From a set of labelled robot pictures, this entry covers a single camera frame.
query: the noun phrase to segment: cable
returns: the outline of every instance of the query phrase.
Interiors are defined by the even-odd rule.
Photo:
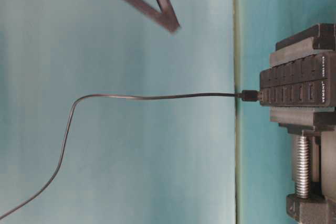
[[[138,97],[138,96],[132,96],[132,95],[122,95],[122,94],[90,94],[86,95],[84,97],[81,97],[77,99],[71,107],[69,118],[68,118],[68,123],[67,127],[65,130],[64,134],[64,139],[61,147],[61,154],[59,157],[58,165],[49,179],[49,181],[34,195],[32,195],[30,198],[27,200],[23,201],[20,205],[14,207],[10,211],[4,213],[3,215],[0,216],[0,220],[4,219],[8,215],[14,213],[15,211],[19,210],[21,207],[24,205],[28,204],[31,202],[33,199],[35,199],[37,196],[39,196],[54,180],[56,175],[58,174],[59,169],[61,168],[63,157],[64,157],[64,152],[65,152],[65,147],[67,144],[67,139],[68,139],[68,134],[70,131],[70,126],[71,126],[71,121],[73,118],[73,114],[75,112],[75,108],[77,104],[85,99],[88,98],[120,98],[120,99],[128,99],[128,100],[140,100],[140,101],[146,101],[146,100],[167,100],[167,99],[180,99],[180,98],[191,98],[191,97],[240,97],[241,94],[229,94],[229,93],[196,93],[196,94],[180,94],[180,95],[164,95],[164,96],[158,96],[158,97]]]

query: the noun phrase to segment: teal surface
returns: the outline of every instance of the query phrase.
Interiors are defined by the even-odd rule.
[[[0,0],[0,212],[49,179],[76,98],[233,92],[233,1],[171,2],[176,36],[121,0]],[[234,223],[234,117],[232,98],[87,100],[55,181],[3,223]]]
[[[258,89],[275,43],[316,23],[335,23],[335,0],[236,0],[237,87]],[[286,215],[291,144],[285,129],[269,122],[268,108],[238,104],[238,220],[295,223]]]

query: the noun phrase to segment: usb port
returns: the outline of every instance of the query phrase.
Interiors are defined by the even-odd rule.
[[[286,88],[281,88],[281,102],[284,103],[286,99]]]
[[[300,85],[299,87],[299,101],[302,102],[303,101],[303,86]]]
[[[294,100],[294,92],[293,92],[293,86],[289,87],[289,102],[293,102]]]
[[[310,83],[308,88],[308,97],[310,101],[314,100],[314,84]]]

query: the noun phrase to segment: metal screw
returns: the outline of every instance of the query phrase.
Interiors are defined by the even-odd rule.
[[[297,137],[297,178],[295,193],[302,199],[307,199],[310,193],[309,140],[306,136]]]

